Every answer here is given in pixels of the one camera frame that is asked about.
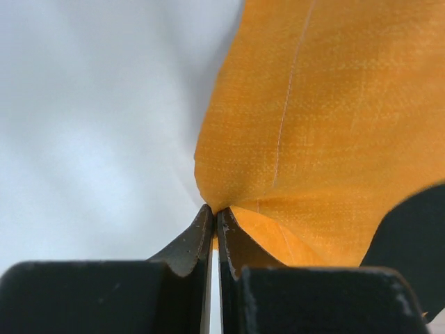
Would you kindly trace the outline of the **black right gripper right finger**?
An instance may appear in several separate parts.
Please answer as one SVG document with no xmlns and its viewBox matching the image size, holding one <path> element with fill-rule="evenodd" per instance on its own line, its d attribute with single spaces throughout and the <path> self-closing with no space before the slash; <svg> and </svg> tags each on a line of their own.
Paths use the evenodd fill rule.
<svg viewBox="0 0 445 334">
<path fill-rule="evenodd" d="M 224 333 L 427 333 L 402 276 L 387 268 L 288 267 L 216 217 Z"/>
</svg>

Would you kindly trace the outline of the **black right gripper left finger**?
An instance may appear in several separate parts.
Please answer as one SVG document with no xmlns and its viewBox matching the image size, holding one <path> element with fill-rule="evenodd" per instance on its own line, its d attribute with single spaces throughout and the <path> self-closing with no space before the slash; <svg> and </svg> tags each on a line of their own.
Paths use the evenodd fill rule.
<svg viewBox="0 0 445 334">
<path fill-rule="evenodd" d="M 27 261 L 1 277 L 2 333 L 208 333 L 213 215 L 147 260 Z"/>
</svg>

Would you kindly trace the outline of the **orange Mickey Mouse placemat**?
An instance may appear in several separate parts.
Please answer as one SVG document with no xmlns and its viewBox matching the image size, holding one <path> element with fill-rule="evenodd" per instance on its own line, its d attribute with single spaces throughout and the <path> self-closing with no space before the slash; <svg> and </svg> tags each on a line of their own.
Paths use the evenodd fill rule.
<svg viewBox="0 0 445 334">
<path fill-rule="evenodd" d="M 246 1 L 195 179 L 280 261 L 359 265 L 444 179 L 444 2 Z"/>
</svg>

